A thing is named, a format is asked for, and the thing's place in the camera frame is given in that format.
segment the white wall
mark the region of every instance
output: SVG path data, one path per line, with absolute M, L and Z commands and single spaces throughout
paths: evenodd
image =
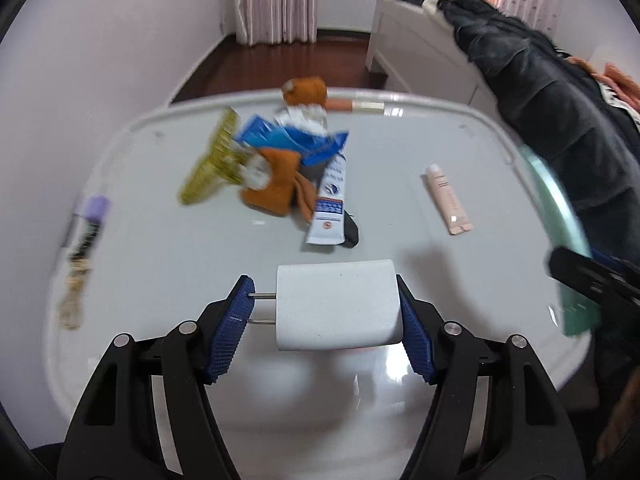
M 318 0 L 318 28 L 371 32 L 376 0 Z
M 564 0 L 554 41 L 587 60 L 603 46 L 606 60 L 640 80 L 640 33 L 619 0 Z
M 222 39 L 225 1 L 27 0 L 0 44 L 0 399 L 32 447 L 66 431 L 42 332 L 76 195 L 111 136 Z

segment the white tube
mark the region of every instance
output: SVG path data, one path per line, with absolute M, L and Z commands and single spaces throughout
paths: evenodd
M 318 188 L 316 210 L 306 243 L 314 245 L 339 245 L 344 242 L 344 185 L 347 177 L 347 161 L 338 153 L 327 164 Z

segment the white table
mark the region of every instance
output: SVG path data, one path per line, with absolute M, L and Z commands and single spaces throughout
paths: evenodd
M 240 274 L 274 291 L 279 264 L 391 258 L 416 298 L 476 336 L 524 334 L 556 387 L 574 373 L 590 336 L 566 338 L 549 249 L 523 186 L 514 144 L 477 111 L 392 92 L 334 90 L 332 96 L 385 100 L 384 116 L 331 114 L 348 129 L 346 209 L 360 229 L 356 248 L 306 246 L 296 216 L 247 208 L 238 188 L 184 207 L 176 193 L 225 106 L 243 121 L 271 118 L 279 91 L 243 92 L 160 110 L 124 130 L 96 165 L 84 194 L 104 192 L 111 210 L 93 252 L 79 330 L 62 330 L 67 254 L 50 283 L 45 356 L 49 385 L 71 418 L 111 339 L 165 335 L 226 297 Z M 451 237 L 421 174 L 438 163 L 474 230 Z M 79 237 L 81 229 L 76 229 Z M 273 317 L 257 303 L 255 317 Z M 478 446 L 486 387 L 481 381 L 468 447 Z M 274 328 L 249 325 L 227 375 L 209 397 L 243 479 L 398 478 L 420 432 L 434 388 L 412 373 L 402 345 L 332 352 L 278 352 Z M 161 441 L 177 468 L 161 387 Z

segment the wooden floor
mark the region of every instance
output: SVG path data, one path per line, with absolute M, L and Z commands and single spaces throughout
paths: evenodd
M 227 38 L 196 69 L 174 102 L 279 88 L 293 77 L 319 75 L 327 86 L 380 89 L 386 76 L 365 68 L 368 39 L 320 38 L 317 43 L 238 45 Z

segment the purple cap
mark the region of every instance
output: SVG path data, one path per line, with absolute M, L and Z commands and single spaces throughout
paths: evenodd
M 84 204 L 82 217 L 88 222 L 101 223 L 109 210 L 109 199 L 104 195 L 92 196 Z

